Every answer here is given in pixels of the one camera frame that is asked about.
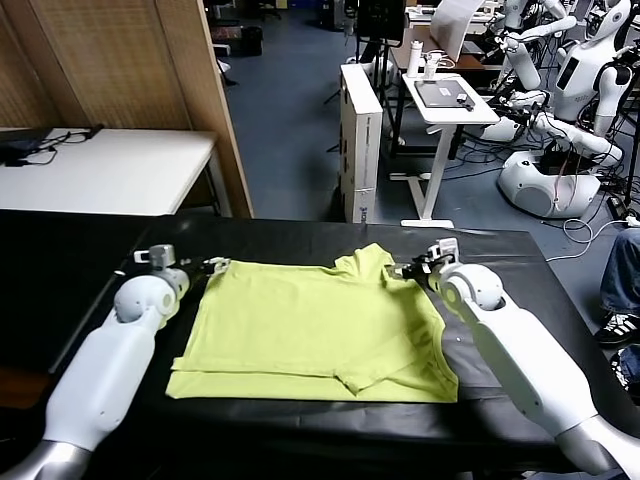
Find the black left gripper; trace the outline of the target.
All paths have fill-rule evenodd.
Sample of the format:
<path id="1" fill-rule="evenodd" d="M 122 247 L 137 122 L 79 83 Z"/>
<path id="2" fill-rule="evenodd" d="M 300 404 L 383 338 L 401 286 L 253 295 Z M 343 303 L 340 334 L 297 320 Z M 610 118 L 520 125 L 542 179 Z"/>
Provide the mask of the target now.
<path id="1" fill-rule="evenodd" d="M 208 279 L 212 274 L 224 274 L 229 268 L 229 258 L 212 257 L 207 259 L 186 259 L 185 273 L 191 285 Z"/>

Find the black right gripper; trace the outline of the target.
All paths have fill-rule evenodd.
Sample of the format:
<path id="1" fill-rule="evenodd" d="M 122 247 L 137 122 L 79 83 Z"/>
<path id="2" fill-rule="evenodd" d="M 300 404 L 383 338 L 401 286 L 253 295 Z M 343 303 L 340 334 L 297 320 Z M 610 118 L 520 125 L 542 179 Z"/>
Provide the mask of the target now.
<path id="1" fill-rule="evenodd" d="M 399 280 L 415 280 L 422 287 L 433 290 L 433 282 L 436 280 L 436 270 L 440 267 L 440 262 L 428 259 L 425 255 L 420 255 L 412 259 L 411 264 L 394 264 L 390 267 L 390 273 L 395 274 Z"/>

